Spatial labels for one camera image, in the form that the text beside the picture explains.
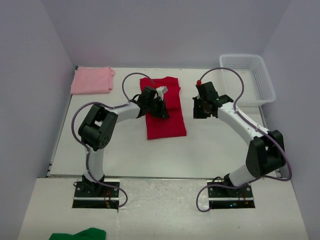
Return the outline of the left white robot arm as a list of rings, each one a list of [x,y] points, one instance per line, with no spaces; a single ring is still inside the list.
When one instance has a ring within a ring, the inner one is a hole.
[[[146,86],[140,94],[124,105],[111,107],[101,102],[84,105],[91,105],[91,108],[78,129],[80,138],[76,140],[85,147],[85,173],[82,175],[82,184],[92,196],[101,195],[107,187],[103,171],[104,148],[110,143],[116,124],[138,119],[146,114],[168,119],[169,113],[165,104],[167,91],[166,86]]]

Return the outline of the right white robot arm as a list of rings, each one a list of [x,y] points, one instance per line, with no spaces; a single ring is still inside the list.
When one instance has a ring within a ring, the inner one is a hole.
[[[245,163],[223,177],[220,186],[227,196],[233,197],[245,185],[286,165],[283,135],[269,131],[249,118],[228,95],[219,95],[212,82],[195,85],[198,95],[193,98],[193,117],[215,117],[231,127],[247,144]]]

